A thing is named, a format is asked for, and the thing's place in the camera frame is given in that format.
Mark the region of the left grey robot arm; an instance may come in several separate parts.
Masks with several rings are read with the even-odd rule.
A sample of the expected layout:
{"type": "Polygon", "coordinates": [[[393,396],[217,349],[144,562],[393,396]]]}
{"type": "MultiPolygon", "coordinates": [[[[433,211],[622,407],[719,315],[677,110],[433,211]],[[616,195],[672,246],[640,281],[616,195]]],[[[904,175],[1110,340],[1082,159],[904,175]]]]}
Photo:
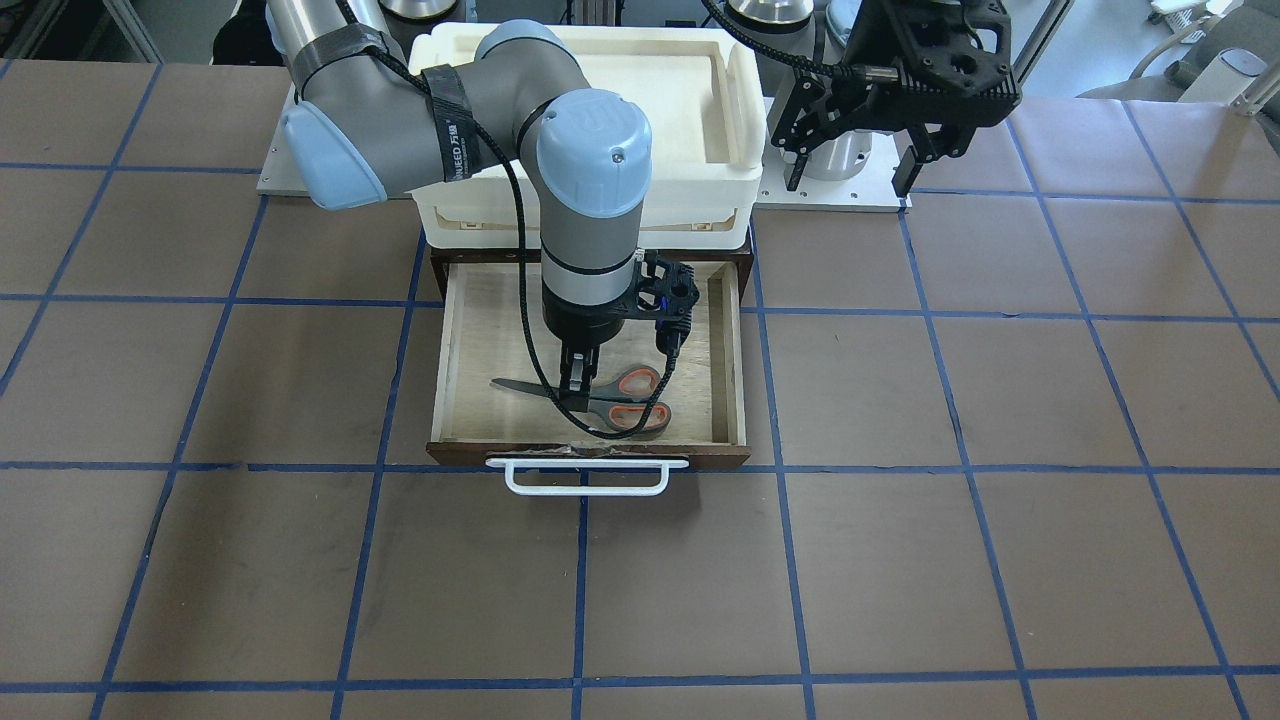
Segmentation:
{"type": "Polygon", "coordinates": [[[1021,101],[1000,1],[709,1],[709,17],[781,78],[765,155],[803,196],[860,174],[873,135],[905,133],[891,181],[963,156],[1021,101]]]}

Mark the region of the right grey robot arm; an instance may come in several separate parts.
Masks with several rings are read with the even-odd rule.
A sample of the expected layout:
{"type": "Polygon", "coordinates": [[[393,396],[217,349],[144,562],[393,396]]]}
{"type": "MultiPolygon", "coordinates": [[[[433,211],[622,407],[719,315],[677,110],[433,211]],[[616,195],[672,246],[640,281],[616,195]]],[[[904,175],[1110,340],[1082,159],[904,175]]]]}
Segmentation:
{"type": "Polygon", "coordinates": [[[521,167],[538,200],[541,306],[561,343],[559,380],[539,395],[568,419],[588,407],[602,346],[641,307],[637,259],[652,181],[652,127],[618,94],[588,82],[544,24],[507,20],[471,61],[412,70],[378,1],[270,1],[271,45],[294,86],[282,129],[310,199],[346,210],[461,182],[499,167],[520,249],[527,246],[521,167]]]}

